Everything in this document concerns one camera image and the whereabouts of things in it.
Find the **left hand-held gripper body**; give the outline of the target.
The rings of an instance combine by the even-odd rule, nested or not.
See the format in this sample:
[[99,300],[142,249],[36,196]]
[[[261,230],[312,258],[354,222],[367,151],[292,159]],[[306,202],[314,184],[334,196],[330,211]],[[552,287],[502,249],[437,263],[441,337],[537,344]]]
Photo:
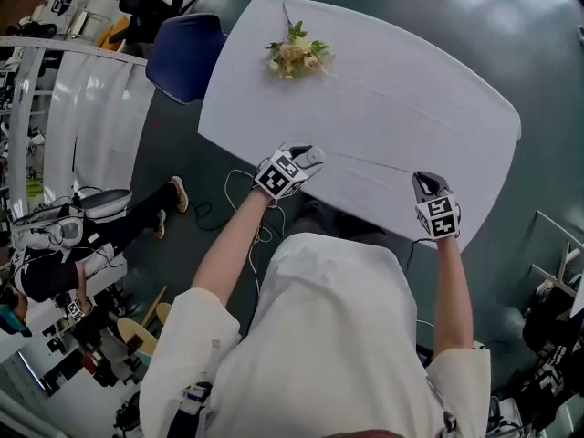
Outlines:
[[280,200],[294,194],[307,180],[297,167],[298,159],[306,158],[306,154],[292,159],[288,148],[297,144],[282,143],[276,151],[265,158],[258,166],[253,186],[259,187],[273,200]]

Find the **white curtain sheet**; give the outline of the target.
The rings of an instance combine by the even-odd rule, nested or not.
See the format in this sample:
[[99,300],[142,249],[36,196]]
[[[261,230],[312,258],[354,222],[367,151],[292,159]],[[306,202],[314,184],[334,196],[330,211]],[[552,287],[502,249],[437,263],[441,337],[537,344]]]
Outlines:
[[12,218],[130,186],[154,94],[145,68],[101,49],[23,48],[2,123]]

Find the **white metal rack frame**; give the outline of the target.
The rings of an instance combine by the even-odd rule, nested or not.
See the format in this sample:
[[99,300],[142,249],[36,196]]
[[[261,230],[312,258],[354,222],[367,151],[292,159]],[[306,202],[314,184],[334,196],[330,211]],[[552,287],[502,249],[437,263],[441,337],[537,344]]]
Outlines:
[[135,57],[125,53],[111,51],[76,42],[54,39],[22,36],[0,36],[0,47],[44,48],[63,52],[74,52],[95,57],[109,58],[142,67],[145,67],[148,63],[148,60],[145,58]]

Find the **person's white shirt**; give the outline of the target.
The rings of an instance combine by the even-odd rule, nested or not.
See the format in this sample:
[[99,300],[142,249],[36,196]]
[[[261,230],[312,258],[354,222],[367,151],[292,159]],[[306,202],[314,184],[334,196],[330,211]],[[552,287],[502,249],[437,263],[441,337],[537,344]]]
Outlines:
[[387,248],[324,235],[282,242],[266,271],[249,333],[210,292],[175,298],[141,383],[145,438],[159,438],[183,391],[216,373],[207,438],[322,438],[386,430],[483,438],[487,350],[449,349],[423,366],[417,307]]

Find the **yellow flower bouquet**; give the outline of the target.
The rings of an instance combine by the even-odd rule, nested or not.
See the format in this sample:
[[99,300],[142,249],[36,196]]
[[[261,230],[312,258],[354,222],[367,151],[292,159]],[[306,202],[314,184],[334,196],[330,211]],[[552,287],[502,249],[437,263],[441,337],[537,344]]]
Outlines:
[[286,20],[285,34],[279,41],[270,42],[266,65],[281,79],[295,80],[321,71],[325,73],[333,64],[335,55],[330,46],[319,39],[310,39],[303,21],[293,22],[285,4],[282,10]]

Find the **person's right forearm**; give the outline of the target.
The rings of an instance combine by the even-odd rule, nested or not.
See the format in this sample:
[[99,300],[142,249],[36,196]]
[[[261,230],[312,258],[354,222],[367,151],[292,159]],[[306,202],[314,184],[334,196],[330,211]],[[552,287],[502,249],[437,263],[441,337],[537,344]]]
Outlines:
[[449,349],[471,349],[474,323],[471,298],[459,246],[454,236],[436,241],[438,287],[434,308],[433,347],[439,355]]

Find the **round wooden stool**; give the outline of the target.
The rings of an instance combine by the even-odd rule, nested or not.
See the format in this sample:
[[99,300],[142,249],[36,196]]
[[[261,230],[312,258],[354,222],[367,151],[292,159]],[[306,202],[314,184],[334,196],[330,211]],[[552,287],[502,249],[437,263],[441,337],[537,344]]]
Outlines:
[[152,356],[158,340],[141,324],[130,318],[119,318],[117,329],[122,340],[140,354]]

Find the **black office chair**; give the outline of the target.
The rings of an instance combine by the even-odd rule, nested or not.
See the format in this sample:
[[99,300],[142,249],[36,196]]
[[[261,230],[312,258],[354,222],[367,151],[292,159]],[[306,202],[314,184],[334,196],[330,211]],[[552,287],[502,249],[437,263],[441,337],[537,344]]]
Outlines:
[[182,12],[183,0],[115,0],[121,12],[130,15],[125,29],[116,30],[111,44],[125,40],[127,44],[153,43],[162,23]]

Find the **white metal table frame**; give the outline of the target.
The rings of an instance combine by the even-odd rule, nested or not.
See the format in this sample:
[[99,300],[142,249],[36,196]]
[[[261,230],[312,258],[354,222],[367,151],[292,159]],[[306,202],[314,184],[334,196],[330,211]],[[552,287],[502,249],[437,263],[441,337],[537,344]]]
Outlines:
[[576,288],[569,285],[566,276],[568,265],[579,257],[584,257],[584,215],[569,218],[562,224],[544,212],[537,210],[534,224],[544,231],[547,259],[537,259],[531,264],[530,273],[538,276],[544,283],[559,289],[575,299]]

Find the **white rounded device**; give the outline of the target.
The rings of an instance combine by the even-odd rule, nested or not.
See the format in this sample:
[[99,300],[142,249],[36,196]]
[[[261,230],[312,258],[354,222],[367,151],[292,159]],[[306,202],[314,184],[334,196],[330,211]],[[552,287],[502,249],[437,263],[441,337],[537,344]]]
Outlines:
[[515,399],[500,400],[496,396],[490,398],[486,438],[521,438],[522,427]]

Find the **small white round device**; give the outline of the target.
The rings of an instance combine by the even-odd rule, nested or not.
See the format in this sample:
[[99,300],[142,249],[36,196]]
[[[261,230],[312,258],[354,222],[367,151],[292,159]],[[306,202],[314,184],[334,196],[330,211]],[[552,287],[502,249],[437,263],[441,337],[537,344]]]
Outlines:
[[[308,149],[308,151],[306,152],[306,155],[307,155],[307,160],[310,164],[323,163],[326,160],[325,152],[322,149],[320,149],[319,147],[310,147]],[[338,156],[338,157],[349,159],[349,160],[356,161],[356,162],[364,162],[367,164],[379,166],[379,167],[386,168],[386,169],[391,169],[391,170],[398,171],[398,172],[406,172],[409,174],[414,174],[414,171],[404,169],[404,168],[394,166],[394,165],[389,165],[389,164],[382,163],[382,162],[370,161],[370,160],[366,160],[366,159],[362,159],[362,158],[358,158],[358,157],[354,157],[354,156],[350,156],[350,155],[346,155],[346,154],[338,154],[338,153],[333,153],[333,156]]]

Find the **person's dark trousers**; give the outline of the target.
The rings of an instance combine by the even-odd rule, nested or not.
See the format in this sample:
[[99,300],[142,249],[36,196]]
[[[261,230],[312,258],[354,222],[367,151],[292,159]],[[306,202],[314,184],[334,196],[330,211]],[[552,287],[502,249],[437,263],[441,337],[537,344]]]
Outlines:
[[287,236],[309,233],[391,249],[390,239],[382,228],[308,195],[306,198],[288,228]]

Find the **white tablecloth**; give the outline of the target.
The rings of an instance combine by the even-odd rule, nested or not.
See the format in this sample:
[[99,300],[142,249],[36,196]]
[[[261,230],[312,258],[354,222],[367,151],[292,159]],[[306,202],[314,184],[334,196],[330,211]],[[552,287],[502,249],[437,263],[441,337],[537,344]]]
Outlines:
[[[295,80],[271,72],[267,47],[288,22],[327,44],[331,63]],[[471,69],[397,26],[309,0],[252,0],[217,59],[198,131],[252,165],[285,142],[321,148],[324,167],[303,191],[412,240],[424,235],[412,175],[436,173],[461,206],[466,246],[502,189],[521,124]]]

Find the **person's left forearm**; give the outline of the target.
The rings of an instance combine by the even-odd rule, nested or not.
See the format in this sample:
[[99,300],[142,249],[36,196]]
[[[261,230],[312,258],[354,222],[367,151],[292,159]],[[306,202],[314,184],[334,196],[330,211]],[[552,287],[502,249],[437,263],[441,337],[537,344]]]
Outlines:
[[225,307],[241,275],[256,231],[272,198],[253,189],[215,239],[198,266],[192,288],[217,297]]

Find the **blue chair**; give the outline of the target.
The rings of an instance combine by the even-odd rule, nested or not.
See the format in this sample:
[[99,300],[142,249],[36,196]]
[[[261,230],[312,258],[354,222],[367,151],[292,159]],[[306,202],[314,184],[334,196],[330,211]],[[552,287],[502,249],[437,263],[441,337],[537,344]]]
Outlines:
[[226,39],[215,14],[169,18],[154,39],[146,77],[157,90],[179,104],[202,99]]

